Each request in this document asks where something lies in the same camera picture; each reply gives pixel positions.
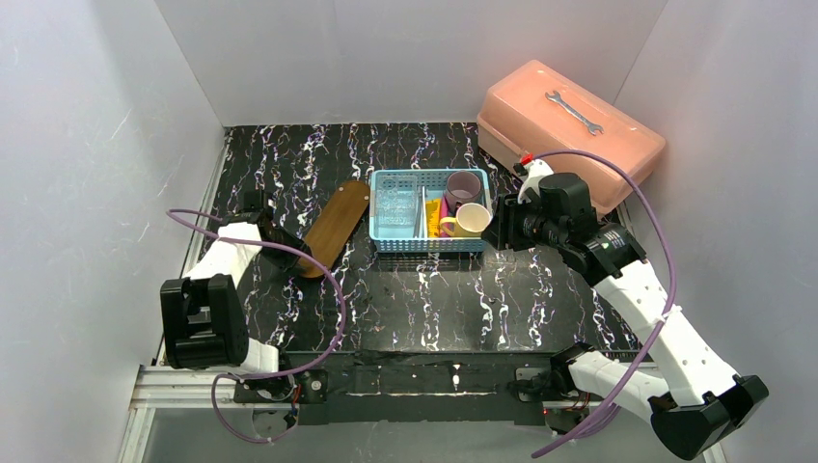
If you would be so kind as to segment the brown wooden oval tray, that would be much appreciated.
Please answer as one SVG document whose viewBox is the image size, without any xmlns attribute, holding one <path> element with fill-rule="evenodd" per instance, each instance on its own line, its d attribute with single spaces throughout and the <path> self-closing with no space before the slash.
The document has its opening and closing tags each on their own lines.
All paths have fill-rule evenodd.
<svg viewBox="0 0 818 463">
<path fill-rule="evenodd" d="M 302 238 L 311 255 L 327 269 L 343 253 L 347 241 L 368 211 L 370 187 L 360 180 L 341 184 Z"/>
</svg>

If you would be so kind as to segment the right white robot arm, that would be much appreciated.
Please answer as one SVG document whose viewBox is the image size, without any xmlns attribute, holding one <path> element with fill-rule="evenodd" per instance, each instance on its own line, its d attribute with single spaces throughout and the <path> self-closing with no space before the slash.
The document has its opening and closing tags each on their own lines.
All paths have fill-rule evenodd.
<svg viewBox="0 0 818 463">
<path fill-rule="evenodd" d="M 498 201 L 483 239 L 498 250 L 557 250 L 620 314 L 661 373 L 638 372 L 577 342 L 551 360 L 559 386 L 602 396 L 639 416 L 684 460 L 741 428 L 769 397 L 767 385 L 738 373 L 710 348 L 671 303 L 634 236 L 598 220 L 587 184 L 575 174 L 554 174 L 523 194 L 523 200 L 508 194 Z"/>
</svg>

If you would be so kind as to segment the light blue plastic basket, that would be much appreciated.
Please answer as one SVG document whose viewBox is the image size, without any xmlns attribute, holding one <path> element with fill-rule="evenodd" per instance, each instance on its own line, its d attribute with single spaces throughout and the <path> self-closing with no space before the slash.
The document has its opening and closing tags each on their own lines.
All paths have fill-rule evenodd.
<svg viewBox="0 0 818 463">
<path fill-rule="evenodd" d="M 481 253 L 478 237 L 432 237 L 421 229 L 421 202 L 441 200 L 455 169 L 391 169 L 374 172 L 369 181 L 368 233 L 384 253 Z"/>
</svg>

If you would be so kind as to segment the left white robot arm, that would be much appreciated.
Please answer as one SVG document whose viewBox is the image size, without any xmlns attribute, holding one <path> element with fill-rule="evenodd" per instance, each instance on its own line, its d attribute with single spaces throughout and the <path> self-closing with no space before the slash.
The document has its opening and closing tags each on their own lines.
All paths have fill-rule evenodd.
<svg viewBox="0 0 818 463">
<path fill-rule="evenodd" d="M 277 348 L 250 338 L 237 293 L 256 256 L 290 273 L 299 257 L 263 246 L 224 239 L 268 241 L 312 251 L 296 235 L 274 223 L 269 195 L 244 194 L 238 210 L 220 221 L 217 240 L 194 267 L 159 291 L 167 362 L 176 369 L 209 369 L 234 374 L 272 373 L 279 368 Z"/>
</svg>

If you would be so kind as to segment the cream yellow mug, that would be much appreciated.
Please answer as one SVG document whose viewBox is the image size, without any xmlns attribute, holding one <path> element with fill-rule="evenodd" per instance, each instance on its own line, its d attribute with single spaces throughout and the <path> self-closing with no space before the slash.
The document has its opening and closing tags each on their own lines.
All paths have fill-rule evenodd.
<svg viewBox="0 0 818 463">
<path fill-rule="evenodd" d="M 492 221 L 491 212 L 481 204 L 460 206 L 453 217 L 445 219 L 450 237 L 480 238 Z"/>
</svg>

